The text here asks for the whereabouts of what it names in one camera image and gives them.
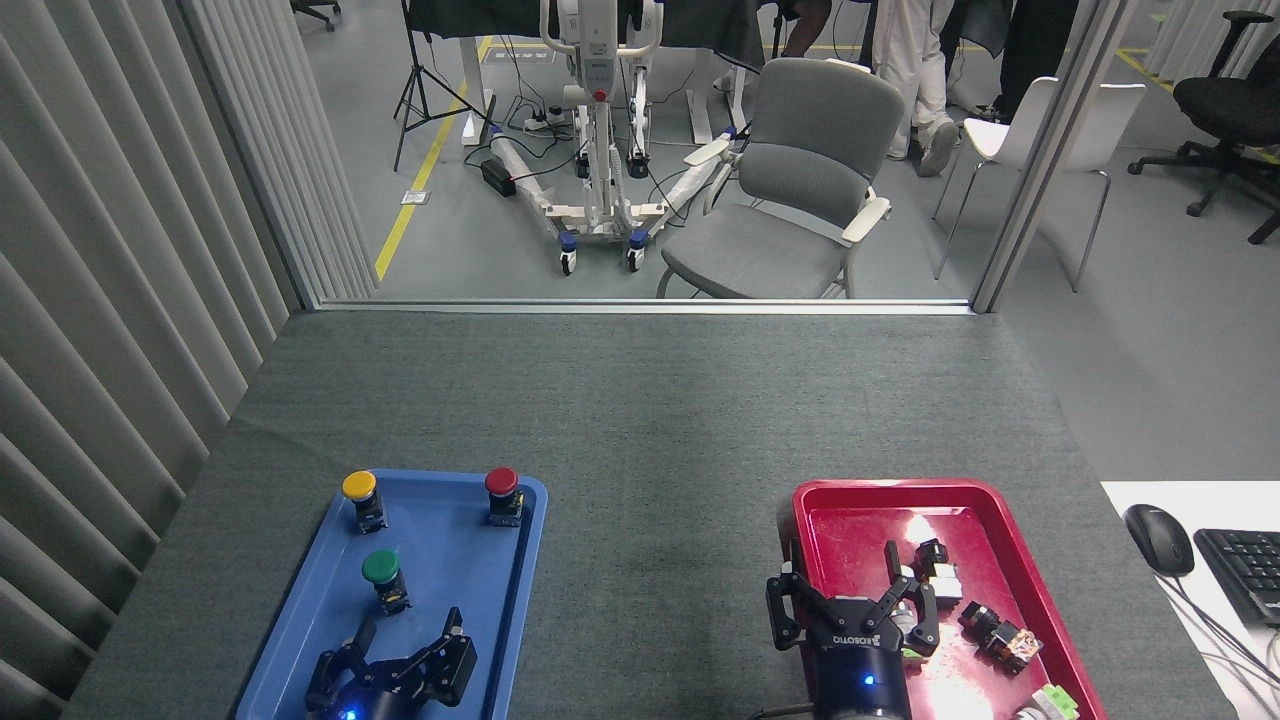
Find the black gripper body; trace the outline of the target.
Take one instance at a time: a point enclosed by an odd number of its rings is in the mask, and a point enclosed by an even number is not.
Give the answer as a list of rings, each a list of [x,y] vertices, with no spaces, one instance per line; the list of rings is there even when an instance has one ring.
[[[897,601],[836,598],[803,610],[815,719],[910,719]]]
[[[317,714],[320,719],[416,719],[422,708],[407,708],[390,693],[394,661],[376,661],[372,667],[372,697],[364,714]]]

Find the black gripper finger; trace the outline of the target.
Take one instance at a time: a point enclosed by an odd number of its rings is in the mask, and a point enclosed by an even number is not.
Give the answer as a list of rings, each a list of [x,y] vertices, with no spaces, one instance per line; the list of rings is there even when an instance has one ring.
[[[773,644],[778,651],[803,643],[804,625],[794,616],[796,609],[801,609],[814,623],[833,629],[832,601],[796,571],[791,562],[782,562],[778,575],[765,582],[765,606]]]
[[[422,708],[430,701],[447,707],[461,703],[477,661],[463,624],[460,607],[451,607],[436,641],[393,662],[390,693],[404,707]]]
[[[338,650],[320,653],[305,692],[307,714],[364,714],[372,702],[372,667],[366,660],[376,623],[365,618]]]
[[[919,582],[901,562],[895,541],[884,543],[884,561],[890,588],[868,612],[872,646],[896,652],[910,648],[922,659],[931,659],[940,646],[940,610],[933,585]]]

